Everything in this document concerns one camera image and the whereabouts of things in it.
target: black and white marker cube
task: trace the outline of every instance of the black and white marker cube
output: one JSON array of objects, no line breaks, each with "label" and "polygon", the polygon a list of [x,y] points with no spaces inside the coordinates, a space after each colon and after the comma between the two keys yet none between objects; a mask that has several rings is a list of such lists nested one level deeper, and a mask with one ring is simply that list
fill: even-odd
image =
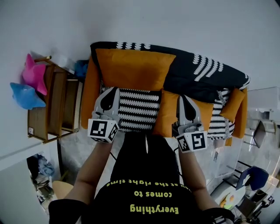
[{"label": "black and white marker cube", "polygon": [[87,136],[97,142],[112,143],[119,126],[114,120],[89,119]]},{"label": "black and white marker cube", "polygon": [[194,152],[207,148],[207,131],[183,133],[176,137],[183,153]]}]

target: blue star plush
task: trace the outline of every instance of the blue star plush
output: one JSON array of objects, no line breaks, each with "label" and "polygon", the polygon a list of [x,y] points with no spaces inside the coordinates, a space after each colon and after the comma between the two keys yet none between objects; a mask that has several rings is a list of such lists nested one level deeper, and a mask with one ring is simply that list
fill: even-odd
[{"label": "blue star plush", "polygon": [[35,89],[28,85],[10,83],[13,98],[23,109],[32,110],[34,107],[45,107],[46,104],[36,94]]}]

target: white zigzag pattern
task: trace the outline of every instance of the white zigzag pattern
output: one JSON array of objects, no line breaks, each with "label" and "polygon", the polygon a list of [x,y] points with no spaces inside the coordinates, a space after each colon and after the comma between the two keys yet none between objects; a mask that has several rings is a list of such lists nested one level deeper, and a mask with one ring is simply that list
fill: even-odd
[{"label": "white zigzag pattern", "polygon": [[140,102],[140,101],[134,101],[134,100],[125,100],[121,99],[119,101],[121,104],[126,104],[126,105],[132,105],[132,106],[139,106],[139,107],[149,107],[149,108],[159,108],[158,103],[148,103],[148,102]]},{"label": "white zigzag pattern", "polygon": [[220,114],[221,110],[213,110],[212,114],[213,115],[217,115],[217,114]]},{"label": "white zigzag pattern", "polygon": [[145,49],[151,49],[151,45],[150,44],[144,44],[144,48]]},{"label": "white zigzag pattern", "polygon": [[201,57],[201,61],[199,63],[199,66],[197,67],[197,69],[194,71],[194,74],[195,75],[198,75],[199,72],[202,70],[202,68],[204,67],[205,65],[205,62],[206,62],[206,57]]},{"label": "white zigzag pattern", "polygon": [[193,54],[193,62],[195,65],[198,64],[200,60],[200,55],[199,54]]},{"label": "white zigzag pattern", "polygon": [[132,48],[132,43],[126,43],[126,49],[131,49]]},{"label": "white zigzag pattern", "polygon": [[129,92],[120,92],[121,97],[130,97],[130,98],[136,98],[136,99],[144,99],[144,100],[158,100],[158,96],[155,95],[144,95],[144,94],[138,94],[138,93],[129,93]]},{"label": "white zigzag pattern", "polygon": [[222,104],[214,104],[214,109],[222,109],[223,105]]},{"label": "white zigzag pattern", "polygon": [[123,42],[117,42],[117,48],[123,49]]},{"label": "white zigzag pattern", "polygon": [[209,129],[208,133],[217,133],[217,132],[224,132],[224,128],[213,128],[213,129]]},{"label": "white zigzag pattern", "polygon": [[155,123],[156,122],[155,118],[138,117],[138,116],[126,115],[126,114],[120,114],[120,113],[119,113],[119,117],[121,119],[138,121],[138,122],[148,122],[148,123]]},{"label": "white zigzag pattern", "polygon": [[119,112],[127,112],[127,113],[134,113],[134,114],[143,114],[143,115],[151,115],[156,116],[158,115],[158,111],[155,110],[143,110],[143,109],[135,109],[135,108],[129,108],[120,106]]},{"label": "white zigzag pattern", "polygon": [[233,125],[233,126],[231,126],[230,128],[229,128],[229,131],[233,131],[234,130],[234,128],[235,128],[235,126]]},{"label": "white zigzag pattern", "polygon": [[211,75],[214,74],[214,72],[217,70],[218,68],[218,62],[216,60],[214,60],[214,65],[213,68],[211,69],[211,71],[206,75],[206,77],[211,77]]},{"label": "white zigzag pattern", "polygon": [[203,69],[203,71],[200,73],[200,75],[198,77],[195,78],[194,81],[199,81],[208,71],[209,69],[211,68],[212,66],[212,59],[209,59],[208,58],[208,62],[207,62],[207,65],[206,67]]},{"label": "white zigzag pattern", "polygon": [[[125,88],[120,88],[120,91],[122,90],[132,90],[132,89],[125,89]],[[149,93],[150,91],[149,90],[134,90],[133,91],[138,91],[138,92],[145,92],[145,93]]]},{"label": "white zigzag pattern", "polygon": [[221,72],[222,70],[223,70],[223,68],[224,68],[224,64],[223,63],[221,63],[221,62],[219,62],[220,63],[220,65],[219,65],[219,72]]},{"label": "white zigzag pattern", "polygon": [[218,104],[222,104],[221,100],[215,100],[215,102],[218,103]]},{"label": "white zigzag pattern", "polygon": [[250,76],[248,76],[247,82],[245,82],[245,83],[243,84],[243,86],[240,88],[240,90],[245,89],[245,88],[248,86],[250,80],[251,80],[251,78],[250,78]]},{"label": "white zigzag pattern", "polygon": [[225,96],[226,94],[229,94],[231,91],[230,90],[224,90],[222,91],[222,95]]},{"label": "white zigzag pattern", "polygon": [[219,117],[211,117],[211,121],[222,121],[222,122],[224,122],[224,117],[222,117],[222,116],[219,116]]},{"label": "white zigzag pattern", "polygon": [[135,124],[130,122],[124,122],[121,123],[122,127],[129,127],[129,128],[138,128],[138,129],[152,129],[152,125],[146,125],[146,124]]},{"label": "white zigzag pattern", "polygon": [[128,128],[120,128],[119,131],[122,131],[122,132],[140,132],[138,130],[131,130],[131,129],[128,129]]},{"label": "white zigzag pattern", "polygon": [[216,133],[207,133],[207,137],[208,138],[215,138],[215,139],[217,139],[217,138],[222,138],[222,137],[224,137],[224,134],[216,134]]},{"label": "white zigzag pattern", "polygon": [[209,127],[225,127],[226,123],[220,122],[220,123],[210,123]]},{"label": "white zigzag pattern", "polygon": [[135,43],[134,49],[140,51],[141,50],[141,44]]}]

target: pink star plush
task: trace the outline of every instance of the pink star plush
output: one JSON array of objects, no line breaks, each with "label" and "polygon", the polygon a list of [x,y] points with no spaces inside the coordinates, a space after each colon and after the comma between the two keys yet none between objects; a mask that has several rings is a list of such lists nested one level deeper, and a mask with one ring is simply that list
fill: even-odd
[{"label": "pink star plush", "polygon": [[43,95],[47,95],[47,89],[44,82],[45,70],[45,65],[37,65],[30,54],[26,56],[25,69],[22,72],[25,84],[33,87]]}]

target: plush toy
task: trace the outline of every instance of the plush toy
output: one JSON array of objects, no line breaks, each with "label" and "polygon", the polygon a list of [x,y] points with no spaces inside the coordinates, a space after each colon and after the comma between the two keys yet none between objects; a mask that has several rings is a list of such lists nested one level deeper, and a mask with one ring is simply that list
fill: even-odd
[{"label": "plush toy", "polygon": [[39,98],[33,87],[17,83],[10,83],[13,98],[22,108],[32,110],[34,107],[45,107],[46,104]]},{"label": "plush toy", "polygon": [[47,95],[47,89],[44,82],[45,65],[37,65],[30,54],[26,56],[25,69],[22,77],[25,84],[33,87],[36,91]]},{"label": "plush toy", "polygon": [[86,77],[88,70],[88,60],[79,60],[75,64],[75,75],[77,77]]}]

